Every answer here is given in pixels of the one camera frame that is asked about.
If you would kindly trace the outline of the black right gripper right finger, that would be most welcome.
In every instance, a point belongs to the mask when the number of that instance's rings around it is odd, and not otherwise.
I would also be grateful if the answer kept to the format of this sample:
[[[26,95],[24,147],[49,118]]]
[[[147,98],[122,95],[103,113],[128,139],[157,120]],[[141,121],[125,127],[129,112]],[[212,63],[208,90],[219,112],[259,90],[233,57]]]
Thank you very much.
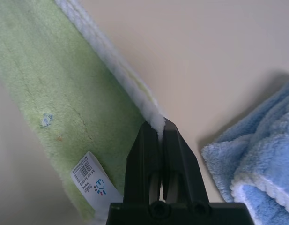
[[[165,120],[162,141],[163,194],[167,203],[209,203],[198,160],[177,126]]]

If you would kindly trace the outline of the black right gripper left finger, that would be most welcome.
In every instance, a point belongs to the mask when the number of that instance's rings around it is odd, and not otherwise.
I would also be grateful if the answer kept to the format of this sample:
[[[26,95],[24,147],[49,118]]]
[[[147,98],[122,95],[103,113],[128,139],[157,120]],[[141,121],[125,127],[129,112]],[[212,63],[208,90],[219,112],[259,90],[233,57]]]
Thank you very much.
[[[161,156],[157,132],[144,122],[126,159],[124,203],[159,200]]]

